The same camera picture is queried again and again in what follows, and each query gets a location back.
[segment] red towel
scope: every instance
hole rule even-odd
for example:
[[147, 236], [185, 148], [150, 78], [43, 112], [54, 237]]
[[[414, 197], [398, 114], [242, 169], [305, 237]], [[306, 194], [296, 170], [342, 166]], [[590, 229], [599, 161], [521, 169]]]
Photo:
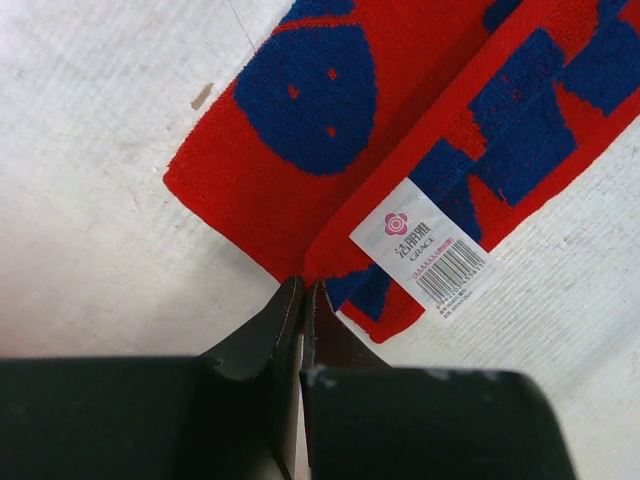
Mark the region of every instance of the red towel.
[[425, 3], [298, 0], [165, 177], [375, 341], [421, 309], [348, 236], [403, 178], [491, 249], [640, 111], [640, 0]]

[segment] black object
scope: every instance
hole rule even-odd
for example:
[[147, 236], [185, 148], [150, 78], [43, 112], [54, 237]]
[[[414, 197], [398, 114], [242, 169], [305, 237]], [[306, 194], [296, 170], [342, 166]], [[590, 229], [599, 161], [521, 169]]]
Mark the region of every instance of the black object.
[[391, 368], [291, 278], [199, 357], [0, 362], [0, 479], [291, 479], [298, 370], [314, 480], [575, 478], [526, 377]]

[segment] red fabric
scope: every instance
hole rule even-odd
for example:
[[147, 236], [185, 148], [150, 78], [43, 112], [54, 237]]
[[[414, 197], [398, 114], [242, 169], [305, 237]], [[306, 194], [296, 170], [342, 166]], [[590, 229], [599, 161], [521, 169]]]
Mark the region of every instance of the red fabric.
[[281, 25], [276, 33], [362, 26], [378, 89], [369, 146], [341, 174], [306, 174], [260, 140], [233, 99], [232, 83], [180, 147], [165, 183], [278, 280], [303, 273], [307, 250], [335, 210], [482, 47], [489, 36], [482, 14], [491, 3], [360, 0], [347, 16]]
[[[582, 3], [581, 0], [525, 2], [492, 36], [385, 163], [336, 213], [307, 254], [306, 275], [310, 278], [326, 278], [366, 268], [369, 260], [348, 240], [349, 233], [409, 174], [440, 137], [447, 138], [472, 158], [478, 158], [484, 151], [482, 137], [468, 126], [469, 101], [504, 64], [513, 49], [540, 25], [546, 25], [550, 32], [558, 32], [555, 40], [560, 39], [562, 46], [570, 48], [566, 51], [567, 58], [574, 58], [589, 40], [586, 33], [579, 32], [592, 35], [594, 24], [587, 19], [595, 17], [583, 15], [585, 23], [581, 25], [571, 22], [570, 30], [575, 36], [564, 35], [564, 40], [561, 22], [565, 18], [565, 9], [575, 11], [576, 6]], [[619, 17], [640, 31], [640, 1], [630, 2]], [[560, 167], [513, 208], [500, 201], [478, 178], [469, 179], [477, 219], [484, 234], [481, 245], [487, 250], [493, 249], [524, 219], [566, 188], [640, 113], [640, 92], [629, 97], [608, 118], [587, 102], [567, 93], [562, 86], [556, 85], [556, 93], [565, 120], [579, 144], [578, 149]], [[342, 311], [366, 330], [375, 342], [381, 343], [405, 330], [424, 312], [395, 282], [392, 282], [391, 289], [396, 291], [398, 298], [391, 308], [383, 311], [383, 316], [393, 317], [393, 321], [385, 322], [381, 318], [374, 322], [349, 302], [342, 307]]]
[[[167, 185], [280, 280], [302, 274], [311, 282], [367, 269], [371, 260], [349, 234], [436, 142], [445, 139], [480, 164], [488, 145], [469, 105], [514, 51], [542, 29], [569, 64], [594, 37], [601, 9], [613, 8], [606, 6], [608, 0], [524, 0], [489, 38], [482, 16], [492, 4], [360, 0], [348, 14], [285, 20], [274, 35], [362, 26], [377, 89], [368, 146], [343, 172], [309, 174], [265, 145], [236, 103], [234, 82], [179, 150]], [[640, 0], [629, 2], [618, 18], [638, 30]], [[333, 67], [325, 72], [331, 81], [341, 78]], [[281, 87], [293, 100], [307, 94], [292, 83]], [[487, 250], [566, 188], [640, 112], [638, 91], [607, 116], [562, 83], [555, 82], [553, 89], [577, 145], [573, 153], [516, 205], [479, 177], [467, 176], [480, 243]], [[341, 134], [333, 125], [323, 128], [331, 138]], [[395, 282], [377, 321], [349, 301], [342, 310], [377, 342], [408, 328], [422, 312]]]

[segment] folded towel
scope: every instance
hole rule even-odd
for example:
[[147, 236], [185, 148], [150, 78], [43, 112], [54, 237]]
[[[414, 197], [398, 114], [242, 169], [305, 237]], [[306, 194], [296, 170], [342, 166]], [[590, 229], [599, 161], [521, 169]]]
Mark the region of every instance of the folded towel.
[[408, 176], [495, 246], [640, 111], [639, 4], [298, 0], [165, 182], [383, 341], [422, 310], [351, 231]]

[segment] barcode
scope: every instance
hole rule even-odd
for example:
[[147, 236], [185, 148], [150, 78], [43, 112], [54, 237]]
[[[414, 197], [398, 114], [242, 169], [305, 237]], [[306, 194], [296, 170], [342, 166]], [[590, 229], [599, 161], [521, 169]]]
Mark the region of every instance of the barcode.
[[441, 305], [461, 292], [484, 266], [484, 260], [464, 241], [458, 240], [416, 283], [437, 305]]

